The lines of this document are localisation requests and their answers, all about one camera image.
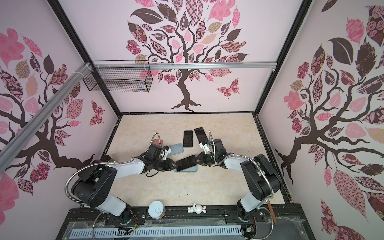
leaf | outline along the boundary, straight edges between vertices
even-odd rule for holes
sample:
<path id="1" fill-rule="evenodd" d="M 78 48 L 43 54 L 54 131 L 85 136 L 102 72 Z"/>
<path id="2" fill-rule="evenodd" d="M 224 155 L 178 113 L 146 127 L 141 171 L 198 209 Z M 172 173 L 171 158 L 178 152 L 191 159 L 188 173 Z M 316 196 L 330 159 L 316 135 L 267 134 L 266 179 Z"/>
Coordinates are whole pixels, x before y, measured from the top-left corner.
<path id="1" fill-rule="evenodd" d="M 180 19 L 180 31 L 184 31 L 188 27 L 188 24 L 189 24 L 189 21 L 184 12 L 183 16 Z"/>
<path id="2" fill-rule="evenodd" d="M 31 56 L 31 59 L 29 60 L 29 64 L 31 65 L 31 67 L 38 73 L 41 73 L 41 68 L 40 68 L 40 64 L 39 64 L 39 61 L 37 61 L 36 57 L 33 55 L 33 53 L 31 53 L 32 56 Z"/>
<path id="3" fill-rule="evenodd" d="M 172 4 L 175 7 L 177 13 L 179 13 L 181 7 L 183 6 L 183 0 L 172 0 Z"/>
<path id="4" fill-rule="evenodd" d="M 323 49 L 323 45 L 321 44 L 312 58 L 311 71 L 313 73 L 313 76 L 315 76 L 320 71 L 321 67 L 324 64 L 324 60 L 325 51 Z"/>
<path id="5" fill-rule="evenodd" d="M 33 184 L 30 181 L 19 179 L 17 185 L 23 192 L 29 192 L 33 196 Z"/>
<path id="6" fill-rule="evenodd" d="M 51 80 L 49 81 L 48 85 L 61 85 L 61 84 L 64 84 L 65 80 L 67 80 L 68 78 L 68 74 L 66 74 L 67 72 L 67 66 L 65 64 L 63 64 L 62 66 L 63 69 L 59 68 L 57 69 L 57 71 L 55 71 L 53 74 L 52 74 L 52 77 L 51 77 Z"/>
<path id="7" fill-rule="evenodd" d="M 8 112 L 13 108 L 13 103 L 6 98 L 0 98 L 0 110 Z"/>
<path id="8" fill-rule="evenodd" d="M 154 34 L 151 34 L 151 36 L 153 36 L 154 38 L 156 38 L 159 41 L 162 41 L 166 38 L 165 35 L 162 33 L 154 33 Z"/>
<path id="9" fill-rule="evenodd" d="M 356 181 L 360 183 L 363 187 L 374 191 L 384 192 L 384 187 L 375 179 L 370 177 L 355 177 Z"/>
<path id="10" fill-rule="evenodd" d="M 37 155 L 39 156 L 39 158 L 43 161 L 46 161 L 46 162 L 51 162 L 50 159 L 49 159 L 49 153 L 45 150 L 40 150 L 37 152 Z"/>
<path id="11" fill-rule="evenodd" d="M 26 101 L 24 109 L 29 113 L 37 113 L 39 111 L 39 104 L 36 98 L 30 98 Z"/>
<path id="12" fill-rule="evenodd" d="M 153 49 L 160 55 L 167 56 L 167 52 L 163 46 L 160 45 L 160 43 L 153 41 L 150 39 L 150 42 L 152 44 Z"/>
<path id="13" fill-rule="evenodd" d="M 235 29 L 235 30 L 232 30 L 228 35 L 227 35 L 227 41 L 233 41 L 237 38 L 237 36 L 239 35 L 241 29 Z"/>
<path id="14" fill-rule="evenodd" d="M 57 134 L 59 137 L 61 138 L 67 138 L 67 137 L 70 137 L 71 135 L 69 135 L 68 133 L 66 133 L 64 130 L 57 130 L 55 132 L 55 134 Z"/>
<path id="15" fill-rule="evenodd" d="M 299 113 L 299 110 L 294 110 L 293 112 L 291 112 L 291 114 L 289 115 L 289 117 L 288 118 L 291 118 L 291 119 L 293 119 L 293 118 L 295 118 L 296 117 L 296 115 Z"/>
<path id="16" fill-rule="evenodd" d="M 229 73 L 232 73 L 231 70 L 229 70 L 228 68 L 212 68 L 209 70 L 209 73 L 214 76 L 214 77 L 223 77 Z"/>
<path id="17" fill-rule="evenodd" d="M 205 34 L 205 22 L 202 20 L 196 30 L 196 41 L 203 38 Z"/>
<path id="18" fill-rule="evenodd" d="M 149 24 L 155 24 L 163 21 L 161 16 L 154 10 L 148 8 L 140 8 L 135 10 L 131 16 L 138 16 L 141 20 Z"/>
<path id="19" fill-rule="evenodd" d="M 302 109 L 299 109 L 299 115 L 300 115 L 301 118 L 304 118 L 304 112 L 303 112 Z"/>
<path id="20" fill-rule="evenodd" d="M 321 74 L 317 77 L 312 89 L 313 104 L 316 104 L 323 93 L 323 81 L 321 80 Z"/>
<path id="21" fill-rule="evenodd" d="M 325 71 L 325 83 L 328 85 L 333 85 L 336 83 L 335 77 L 328 71 Z"/>
<path id="22" fill-rule="evenodd" d="M 193 47 L 193 50 L 195 51 L 195 53 L 199 54 L 199 53 L 201 53 L 203 51 L 203 48 L 204 48 L 203 44 L 196 44 Z"/>
<path id="23" fill-rule="evenodd" d="M 345 172 L 336 169 L 336 173 L 333 176 L 333 182 L 344 200 L 359 211 L 364 217 L 367 217 L 365 213 L 365 199 L 363 193 L 353 178 Z"/>
<path id="24" fill-rule="evenodd" d="M 231 53 L 231 52 L 238 52 L 242 46 L 245 46 L 246 42 L 242 42 L 239 44 L 239 42 L 229 42 L 220 45 L 225 51 Z"/>
<path id="25" fill-rule="evenodd" d="M 325 172 L 324 172 L 324 180 L 325 180 L 325 183 L 327 183 L 327 187 L 329 185 L 331 185 L 332 174 L 331 174 L 331 169 L 330 168 L 327 168 L 327 170 L 325 170 Z"/>
<path id="26" fill-rule="evenodd" d="M 364 98 L 358 98 L 356 100 L 353 100 L 349 104 L 349 109 L 352 110 L 354 113 L 358 113 L 362 110 L 362 108 L 365 106 L 366 97 Z"/>
<path id="27" fill-rule="evenodd" d="M 195 73 L 195 78 L 196 78 L 198 81 L 200 81 L 200 74 L 199 74 L 199 72 L 198 72 L 198 71 L 194 71 L 194 73 Z"/>
<path id="28" fill-rule="evenodd" d="M 159 9 L 159 12 L 164 16 L 165 19 L 176 23 L 176 13 L 172 10 L 170 6 L 163 3 L 158 3 L 157 8 Z"/>
<path id="29" fill-rule="evenodd" d="M 70 96 L 67 95 L 67 96 L 64 98 L 64 103 L 65 103 L 65 105 L 68 105 L 69 102 L 70 102 Z"/>
<path id="30" fill-rule="evenodd" d="M 76 84 L 76 86 L 72 89 L 72 91 L 70 91 L 71 99 L 74 99 L 79 95 L 80 89 L 81 89 L 80 83 Z"/>
<path id="31" fill-rule="evenodd" d="M 19 171 L 17 171 L 17 173 L 13 179 L 15 179 L 17 177 L 23 177 L 26 173 L 27 173 L 27 169 L 26 169 L 26 166 L 24 166 L 24 167 L 20 168 Z"/>
<path id="32" fill-rule="evenodd" d="M 159 82 L 163 79 L 163 72 L 160 71 L 158 74 L 157 74 L 157 78 L 159 79 Z"/>
<path id="33" fill-rule="evenodd" d="M 294 91 L 298 91 L 303 87 L 303 82 L 301 80 L 296 80 L 290 86 Z"/>
<path id="34" fill-rule="evenodd" d="M 208 27 L 208 31 L 209 31 L 210 33 L 214 33 L 214 32 L 216 32 L 216 31 L 220 28 L 221 24 L 223 24 L 223 23 L 221 23 L 221 22 L 214 22 L 214 23 L 211 23 L 211 24 L 209 25 L 209 27 Z"/>
<path id="35" fill-rule="evenodd" d="M 353 85 L 356 83 L 355 79 L 353 78 L 352 74 L 349 72 L 341 70 L 341 82 L 344 85 Z"/>
<path id="36" fill-rule="evenodd" d="M 213 42 L 216 38 L 217 34 L 216 33 L 211 33 L 210 35 L 206 36 L 202 41 L 201 43 L 203 44 L 210 44 L 211 42 Z"/>
<path id="37" fill-rule="evenodd" d="M 336 61 L 351 65 L 353 59 L 353 48 L 345 38 L 332 38 L 328 40 L 333 44 L 333 57 Z"/>
<path id="38" fill-rule="evenodd" d="M 180 62 L 181 59 L 183 58 L 183 53 L 179 53 L 177 56 L 176 56 L 176 62 Z"/>
<path id="39" fill-rule="evenodd" d="M 364 82 L 356 91 L 362 94 L 371 94 L 381 88 L 384 82 L 384 74 L 371 78 Z"/>
<path id="40" fill-rule="evenodd" d="M 142 24 L 141 26 L 142 26 L 145 30 L 147 30 L 147 31 L 153 31 L 152 27 L 149 26 L 148 24 Z"/>
<path id="41" fill-rule="evenodd" d="M 176 39 L 172 39 L 172 47 L 178 49 L 180 48 L 180 43 Z"/>
<path id="42" fill-rule="evenodd" d="M 207 59 L 205 60 L 205 62 L 206 62 L 206 63 L 211 63 L 211 62 L 213 61 L 213 59 L 214 59 L 214 58 L 207 58 Z"/>
<path id="43" fill-rule="evenodd" d="M 334 137 L 338 135 L 344 128 L 343 127 L 333 127 L 329 130 L 328 137 Z"/>
<path id="44" fill-rule="evenodd" d="M 321 147 L 319 150 L 317 150 L 314 154 L 314 163 L 316 164 L 318 161 L 320 161 L 324 157 L 324 149 Z"/>
<path id="45" fill-rule="evenodd" d="M 184 34 L 184 41 L 185 42 L 189 42 L 190 40 L 192 40 L 192 36 L 189 33 L 189 31 L 186 31 L 185 34 Z"/>
<path id="46" fill-rule="evenodd" d="M 55 135 L 55 142 L 59 145 L 59 146 L 65 146 L 64 142 L 63 142 L 63 139 L 57 135 Z"/>
<path id="47" fill-rule="evenodd" d="M 355 63 L 356 69 L 362 78 L 372 70 L 376 62 L 376 57 L 375 49 L 369 44 L 369 42 L 365 42 L 360 45 L 358 58 Z"/>
<path id="48" fill-rule="evenodd" d="M 322 12 L 325 12 L 326 10 L 330 9 L 335 3 L 337 2 L 337 0 L 328 0 L 324 7 L 322 8 Z"/>
<path id="49" fill-rule="evenodd" d="M 229 29 L 229 26 L 231 25 L 231 21 L 229 21 L 229 23 L 226 23 L 224 24 L 222 27 L 221 27 L 221 35 L 224 36 L 224 34 L 227 33 L 228 29 Z"/>
<path id="50" fill-rule="evenodd" d="M 167 33 L 173 33 L 176 30 L 176 28 L 172 25 L 162 26 L 161 28 L 164 29 Z"/>
<path id="51" fill-rule="evenodd" d="M 369 176 L 376 176 L 381 174 L 382 171 L 384 171 L 384 166 L 380 164 L 368 164 L 360 168 L 359 170 Z"/>
<path id="52" fill-rule="evenodd" d="M 130 23 L 129 21 L 127 21 L 127 23 L 128 23 L 129 31 L 131 32 L 132 36 L 137 41 L 139 41 L 141 43 L 148 43 L 149 37 L 147 36 L 147 34 L 144 32 L 144 29 L 140 25 L 135 24 L 135 23 Z M 134 48 L 137 48 L 138 44 L 136 42 L 134 42 L 134 46 L 135 46 Z"/>
<path id="53" fill-rule="evenodd" d="M 213 82 L 213 80 L 214 80 L 214 79 L 213 79 L 210 75 L 208 75 L 208 74 L 205 75 L 205 77 L 207 78 L 208 81 L 212 81 L 212 82 Z"/>
<path id="54" fill-rule="evenodd" d="M 371 124 L 383 124 L 384 123 L 384 107 L 378 107 L 371 111 L 363 121 Z"/>
<path id="55" fill-rule="evenodd" d="M 233 28 L 235 28 L 239 24 L 239 22 L 240 22 L 240 12 L 239 10 L 237 10 L 237 7 L 236 7 L 232 15 Z"/>
<path id="56" fill-rule="evenodd" d="M 366 128 L 369 136 L 379 143 L 384 143 L 384 129 L 382 128 Z"/>
<path id="57" fill-rule="evenodd" d="M 333 95 L 331 97 L 331 99 L 329 100 L 329 104 L 334 107 L 334 108 L 337 108 L 339 105 L 340 105 L 340 102 L 341 102 L 341 95 L 340 95 L 340 92 L 336 93 L 335 95 Z"/>
<path id="58" fill-rule="evenodd" d="M 8 123 L 0 121 L 0 134 L 8 132 Z"/>
<path id="59" fill-rule="evenodd" d="M 68 124 L 69 124 L 71 127 L 76 127 L 77 125 L 80 124 L 80 122 L 79 122 L 79 121 L 76 121 L 76 120 L 73 120 L 73 121 L 70 121 Z"/>
<path id="60" fill-rule="evenodd" d="M 309 133 L 311 132 L 311 125 L 308 125 L 306 127 L 303 128 L 303 130 L 301 131 L 300 135 L 308 135 Z"/>
<path id="61" fill-rule="evenodd" d="M 176 70 L 176 78 L 177 80 L 179 80 L 181 77 L 181 71 L 180 70 Z"/>
<path id="62" fill-rule="evenodd" d="M 200 21 L 203 13 L 202 0 L 186 0 L 185 8 L 187 9 L 189 18 L 191 19 L 191 26 L 195 26 Z"/>
<path id="63" fill-rule="evenodd" d="M 341 157 L 341 159 L 353 165 L 364 165 L 352 154 L 345 154 Z"/>
<path id="64" fill-rule="evenodd" d="M 308 153 L 315 153 L 315 152 L 319 149 L 319 147 L 320 147 L 320 146 L 319 146 L 319 145 L 316 145 L 316 144 L 312 145 L 312 146 L 310 147 Z"/>
<path id="65" fill-rule="evenodd" d="M 44 58 L 43 65 L 48 75 L 52 74 L 55 71 L 55 66 L 53 65 L 52 59 L 49 54 L 46 58 Z"/>
<path id="66" fill-rule="evenodd" d="M 26 60 L 16 64 L 15 72 L 19 78 L 27 78 L 29 76 L 29 66 Z"/>
<path id="67" fill-rule="evenodd" d="M 191 55 L 189 55 L 189 57 L 188 57 L 188 61 L 189 61 L 190 63 L 193 63 L 193 60 L 194 60 L 194 55 L 193 55 L 193 53 L 192 53 Z"/>
<path id="68" fill-rule="evenodd" d="M 351 138 L 360 138 L 367 135 L 364 129 L 354 122 L 351 122 L 347 125 L 347 128 L 345 129 L 345 134 Z"/>
<path id="69" fill-rule="evenodd" d="M 37 81 L 35 75 L 31 75 L 25 85 L 26 94 L 28 97 L 32 97 L 37 93 Z"/>
<path id="70" fill-rule="evenodd" d="M 67 111 L 66 111 L 67 118 L 75 119 L 80 115 L 81 110 L 83 109 L 83 100 L 84 100 L 84 98 L 83 99 L 73 99 L 71 101 L 71 103 L 68 105 Z"/>

can lid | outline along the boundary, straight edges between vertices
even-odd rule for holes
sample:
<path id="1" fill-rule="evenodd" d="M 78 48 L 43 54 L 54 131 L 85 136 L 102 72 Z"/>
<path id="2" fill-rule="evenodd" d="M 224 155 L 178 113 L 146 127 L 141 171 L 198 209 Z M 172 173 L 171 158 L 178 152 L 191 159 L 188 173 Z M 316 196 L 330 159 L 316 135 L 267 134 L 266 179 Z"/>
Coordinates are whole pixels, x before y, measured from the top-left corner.
<path id="1" fill-rule="evenodd" d="M 148 214 L 152 218 L 159 218 L 164 211 L 164 205 L 160 201 L 154 201 L 149 205 Z"/>

beige leaf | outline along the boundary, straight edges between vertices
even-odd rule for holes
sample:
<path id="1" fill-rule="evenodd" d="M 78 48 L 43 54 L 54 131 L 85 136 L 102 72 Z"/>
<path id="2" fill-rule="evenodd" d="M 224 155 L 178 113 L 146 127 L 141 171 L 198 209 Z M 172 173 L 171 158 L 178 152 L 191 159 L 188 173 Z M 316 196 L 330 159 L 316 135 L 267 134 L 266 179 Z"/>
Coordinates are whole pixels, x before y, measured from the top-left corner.
<path id="1" fill-rule="evenodd" d="M 26 93 L 28 97 L 31 97 L 37 93 L 37 81 L 35 78 L 35 75 L 32 75 L 28 78 L 28 81 L 26 82 Z"/>
<path id="2" fill-rule="evenodd" d="M 215 40 L 216 35 L 217 35 L 216 33 L 212 33 L 212 34 L 206 36 L 201 43 L 210 44 L 211 42 L 213 42 L 213 40 Z"/>
<path id="3" fill-rule="evenodd" d="M 294 91 L 300 90 L 300 88 L 303 86 L 303 82 L 301 80 L 296 80 L 292 83 L 291 88 Z"/>
<path id="4" fill-rule="evenodd" d="M 220 28 L 221 24 L 223 24 L 223 23 L 219 23 L 219 22 L 211 23 L 211 25 L 209 25 L 209 27 L 208 27 L 208 31 L 210 33 L 216 32 Z"/>
<path id="5" fill-rule="evenodd" d="M 379 143 L 384 143 L 384 129 L 366 128 L 366 130 L 373 140 Z"/>

bunny figurine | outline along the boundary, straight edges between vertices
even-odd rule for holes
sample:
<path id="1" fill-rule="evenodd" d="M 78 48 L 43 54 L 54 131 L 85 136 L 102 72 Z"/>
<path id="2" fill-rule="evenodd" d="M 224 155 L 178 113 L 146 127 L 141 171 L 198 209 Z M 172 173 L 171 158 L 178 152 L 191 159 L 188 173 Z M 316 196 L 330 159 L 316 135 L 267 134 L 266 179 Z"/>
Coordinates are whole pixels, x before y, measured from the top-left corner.
<path id="1" fill-rule="evenodd" d="M 200 214 L 201 212 L 203 213 L 207 213 L 207 211 L 205 210 L 206 206 L 202 207 L 200 204 L 193 204 L 192 207 L 189 207 L 188 208 L 188 212 L 189 213 L 192 213 L 192 212 L 196 212 L 197 214 Z"/>

wallpaper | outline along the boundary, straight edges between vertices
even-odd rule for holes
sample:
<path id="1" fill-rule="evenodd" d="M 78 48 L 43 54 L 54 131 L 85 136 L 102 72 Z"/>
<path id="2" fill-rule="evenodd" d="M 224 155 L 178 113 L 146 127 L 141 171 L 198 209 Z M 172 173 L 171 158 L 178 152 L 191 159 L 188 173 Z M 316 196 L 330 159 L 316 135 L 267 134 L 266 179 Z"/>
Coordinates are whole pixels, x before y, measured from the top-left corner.
<path id="1" fill-rule="evenodd" d="M 275 61 L 300 3 L 129 0 L 116 1 L 112 6 L 96 1 L 95 6 L 89 7 L 86 1 L 80 5 L 62 1 L 92 59 L 107 61 L 103 63 L 148 60 L 151 65 Z M 264 11 L 272 7 L 278 20 Z M 82 19 L 101 9 L 106 9 L 104 17 L 95 21 L 106 28 L 102 36 L 96 36 Z M 249 24 L 266 18 L 269 20 L 265 24 Z M 144 79 L 146 73 L 139 74 Z M 149 93 L 111 93 L 121 111 L 254 111 L 270 69 L 180 69 L 151 73 Z"/>
<path id="2" fill-rule="evenodd" d="M 10 16 L 14 11 L 25 15 Z M 31 14 L 39 18 L 25 23 Z M 8 3 L 0 18 L 9 26 L 0 28 L 2 149 L 69 76 L 79 74 L 74 71 L 82 60 L 45 1 L 22 7 Z M 36 31 L 37 25 L 45 30 Z M 74 87 L 0 175 L 2 237 L 56 237 L 68 209 L 76 205 L 64 194 L 65 181 L 101 155 L 116 120 L 101 93 L 90 93 L 82 81 Z M 23 229 L 16 230 L 17 225 Z"/>
<path id="3" fill-rule="evenodd" d="M 317 239 L 384 234 L 383 29 L 382 2 L 317 1 L 261 112 Z"/>

